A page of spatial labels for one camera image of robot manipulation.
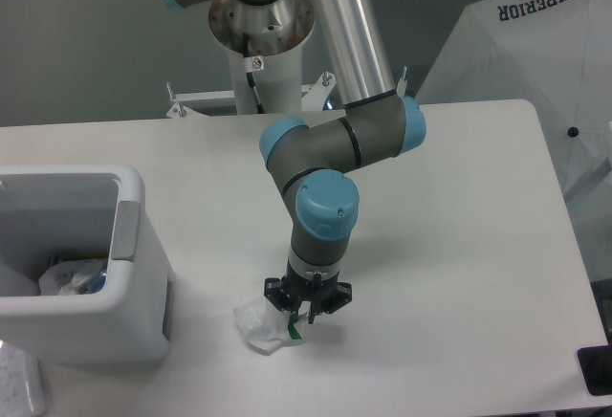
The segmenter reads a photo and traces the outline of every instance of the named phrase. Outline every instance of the crumpled plastic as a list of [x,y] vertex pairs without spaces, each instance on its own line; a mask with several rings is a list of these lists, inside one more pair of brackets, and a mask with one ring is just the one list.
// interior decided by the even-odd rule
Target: crumpled plastic
[[41,296],[91,294],[104,284],[107,259],[63,261],[52,265],[38,284]]
[[291,323],[288,312],[280,312],[263,296],[233,309],[242,337],[255,350],[271,355],[281,347],[299,345],[306,316]]

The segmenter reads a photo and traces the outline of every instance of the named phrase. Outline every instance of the white umbrella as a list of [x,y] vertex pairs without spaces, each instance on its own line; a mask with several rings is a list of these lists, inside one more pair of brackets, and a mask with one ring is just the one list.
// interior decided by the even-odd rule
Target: white umbrella
[[[484,99],[534,104],[559,185],[570,187],[609,150],[604,132],[612,121],[612,0],[484,0],[467,6],[417,100]],[[577,129],[575,138],[568,136]],[[589,276],[612,275],[612,187],[602,184],[571,214]]]

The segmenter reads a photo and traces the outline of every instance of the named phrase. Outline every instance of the silver metal pole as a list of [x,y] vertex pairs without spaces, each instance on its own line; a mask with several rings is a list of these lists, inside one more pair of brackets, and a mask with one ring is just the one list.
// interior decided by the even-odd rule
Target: silver metal pole
[[313,0],[344,104],[395,89],[370,0]]

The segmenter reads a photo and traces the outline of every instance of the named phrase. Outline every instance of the white tabletop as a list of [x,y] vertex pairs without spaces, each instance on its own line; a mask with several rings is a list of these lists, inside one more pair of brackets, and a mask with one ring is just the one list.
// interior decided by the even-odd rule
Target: white tabletop
[[[536,112],[426,106],[425,144],[352,173],[352,303],[300,346],[250,350],[231,309],[285,270],[291,223],[257,149],[271,116],[0,129],[0,164],[120,163],[178,276],[157,366],[44,365],[57,416],[476,416],[612,405],[605,343]],[[309,121],[331,119],[308,115]]]

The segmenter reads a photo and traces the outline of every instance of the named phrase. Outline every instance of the gray wall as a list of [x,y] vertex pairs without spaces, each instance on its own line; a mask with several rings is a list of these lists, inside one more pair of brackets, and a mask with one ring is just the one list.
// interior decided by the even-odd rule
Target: gray wall
[[[395,77],[415,93],[461,10],[478,0],[373,0]],[[230,88],[208,5],[162,0],[0,0],[0,126],[155,119],[175,92]],[[304,81],[329,68],[317,30]]]

